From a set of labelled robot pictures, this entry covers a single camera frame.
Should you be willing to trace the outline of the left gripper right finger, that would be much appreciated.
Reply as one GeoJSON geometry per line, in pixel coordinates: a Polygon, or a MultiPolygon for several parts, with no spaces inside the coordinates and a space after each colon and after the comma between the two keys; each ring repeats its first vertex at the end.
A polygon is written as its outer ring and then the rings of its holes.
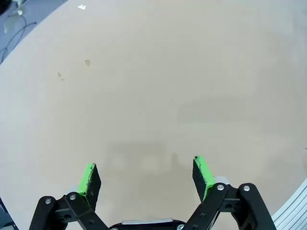
{"type": "Polygon", "coordinates": [[[274,230],[276,226],[252,183],[234,188],[216,182],[205,159],[193,159],[192,178],[201,203],[184,225],[186,230],[210,230],[220,213],[230,213],[240,230],[274,230]]]}

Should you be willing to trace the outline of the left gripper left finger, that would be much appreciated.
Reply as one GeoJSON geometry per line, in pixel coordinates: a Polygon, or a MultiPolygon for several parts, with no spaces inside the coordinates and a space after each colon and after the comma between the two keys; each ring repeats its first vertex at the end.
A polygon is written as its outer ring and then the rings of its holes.
{"type": "Polygon", "coordinates": [[[58,200],[52,196],[39,199],[29,229],[64,230],[70,222],[78,222],[83,230],[109,229],[95,213],[100,187],[96,164],[88,164],[77,191],[58,200]]]}

